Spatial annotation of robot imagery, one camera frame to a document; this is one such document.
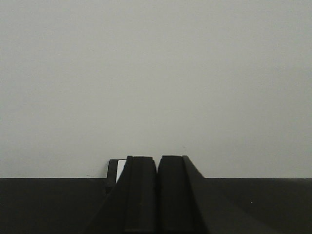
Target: gray wall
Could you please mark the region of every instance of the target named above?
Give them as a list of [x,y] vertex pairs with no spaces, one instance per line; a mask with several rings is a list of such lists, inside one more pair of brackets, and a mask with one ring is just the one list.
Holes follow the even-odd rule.
[[312,176],[312,1],[0,2],[0,177]]

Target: black surface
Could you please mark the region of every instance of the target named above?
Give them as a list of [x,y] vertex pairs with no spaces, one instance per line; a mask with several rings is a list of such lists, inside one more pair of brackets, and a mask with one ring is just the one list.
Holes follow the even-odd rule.
[[183,159],[199,233],[312,233],[311,180],[205,179]]
[[81,234],[88,224],[88,234],[150,234],[156,217],[160,233],[312,234],[312,179],[204,178],[180,156],[161,160],[157,193],[149,157],[127,158],[117,184],[116,173],[111,160],[108,178],[0,179],[0,234]]
[[78,234],[105,198],[105,179],[0,179],[0,234]]

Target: white wall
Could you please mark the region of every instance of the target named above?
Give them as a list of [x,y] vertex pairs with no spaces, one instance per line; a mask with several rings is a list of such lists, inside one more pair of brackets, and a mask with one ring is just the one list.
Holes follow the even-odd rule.
[[0,2],[0,177],[312,176],[312,1]]

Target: black plastic part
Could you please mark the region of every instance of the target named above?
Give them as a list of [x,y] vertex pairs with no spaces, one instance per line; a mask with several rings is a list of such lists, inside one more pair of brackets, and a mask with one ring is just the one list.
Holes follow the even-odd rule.
[[199,233],[209,234],[278,234],[280,232],[245,213],[207,183],[187,156],[183,156]]
[[116,186],[85,234],[156,232],[156,167],[151,157],[127,157]]
[[182,157],[163,156],[158,167],[158,187],[161,233],[194,233],[191,199]]
[[312,179],[204,178],[187,156],[164,156],[156,179],[152,158],[130,156],[116,183],[117,164],[0,178],[0,234],[312,234]]

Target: black object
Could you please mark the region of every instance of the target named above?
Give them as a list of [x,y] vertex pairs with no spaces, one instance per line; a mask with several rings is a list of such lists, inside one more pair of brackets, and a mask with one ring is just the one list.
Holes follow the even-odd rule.
[[156,232],[156,167],[151,157],[127,157],[118,183],[85,234]]
[[107,178],[0,179],[0,234],[312,234],[312,179],[204,178],[187,156]]

